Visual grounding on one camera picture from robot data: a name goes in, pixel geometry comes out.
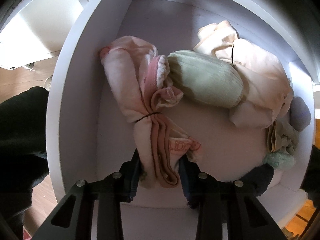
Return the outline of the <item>white storage drawer box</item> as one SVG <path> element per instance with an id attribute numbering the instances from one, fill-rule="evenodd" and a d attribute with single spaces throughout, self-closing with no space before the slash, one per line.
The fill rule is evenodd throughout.
<path id="1" fill-rule="evenodd" d="M 319 82 L 308 0 L 89 0 L 47 109 L 45 239 L 284 239 Z"/>

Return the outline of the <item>person's dark clothing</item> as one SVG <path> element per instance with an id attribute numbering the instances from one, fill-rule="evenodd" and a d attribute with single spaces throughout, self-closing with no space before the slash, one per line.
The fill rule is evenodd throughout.
<path id="1" fill-rule="evenodd" d="M 33 188 L 48 175 L 46 114 L 49 92 L 32 87 L 1 103 L 1 214 L 31 205 Z"/>

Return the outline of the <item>dark navy lace garment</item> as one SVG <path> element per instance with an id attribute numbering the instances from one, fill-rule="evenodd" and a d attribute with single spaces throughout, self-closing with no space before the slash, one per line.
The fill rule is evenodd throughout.
<path id="1" fill-rule="evenodd" d="M 274 175 L 274 168 L 269 164 L 253 168 L 233 184 L 247 194 L 257 197 L 262 195 L 270 185 Z"/>

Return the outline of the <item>light green sock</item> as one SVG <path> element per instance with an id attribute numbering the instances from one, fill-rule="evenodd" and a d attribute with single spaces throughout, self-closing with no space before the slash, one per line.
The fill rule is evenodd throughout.
<path id="1" fill-rule="evenodd" d="M 168 62 L 174 86 L 190 100 L 223 108 L 242 100 L 244 83 L 228 63 L 191 50 L 170 53 Z"/>

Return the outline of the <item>cream peach garment bundle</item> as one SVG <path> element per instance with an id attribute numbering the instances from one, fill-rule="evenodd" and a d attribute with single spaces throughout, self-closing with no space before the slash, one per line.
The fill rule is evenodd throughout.
<path id="1" fill-rule="evenodd" d="M 229 112 L 236 127 L 267 128 L 287 114 L 293 89 L 274 54 L 240 38 L 228 21 L 200 28 L 198 38 L 195 52 L 227 62 L 243 80 L 244 96 Z"/>

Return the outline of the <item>sage green cloth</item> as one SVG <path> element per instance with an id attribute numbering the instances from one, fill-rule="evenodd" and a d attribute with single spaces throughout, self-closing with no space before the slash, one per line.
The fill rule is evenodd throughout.
<path id="1" fill-rule="evenodd" d="M 263 164 L 275 170 L 289 170 L 296 164 L 294 155 L 299 143 L 299 132 L 286 120 L 275 120 L 267 129 L 267 153 Z"/>

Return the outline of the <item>lavender grey rolled cloth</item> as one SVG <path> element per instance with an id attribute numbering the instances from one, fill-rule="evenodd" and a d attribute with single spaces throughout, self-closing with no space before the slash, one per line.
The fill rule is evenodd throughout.
<path id="1" fill-rule="evenodd" d="M 295 96 L 290 106 L 290 124 L 298 132 L 303 131 L 311 122 L 311 113 L 305 101 Z"/>

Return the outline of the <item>pink white garment bundle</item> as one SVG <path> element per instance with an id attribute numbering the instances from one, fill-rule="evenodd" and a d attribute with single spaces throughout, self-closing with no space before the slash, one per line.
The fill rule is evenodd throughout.
<path id="1" fill-rule="evenodd" d="M 176 187 L 179 159 L 198 161 L 201 144 L 163 114 L 183 98 L 169 77 L 167 57 L 147 41 L 123 36 L 101 50 L 100 60 L 121 113 L 133 124 L 141 185 Z"/>

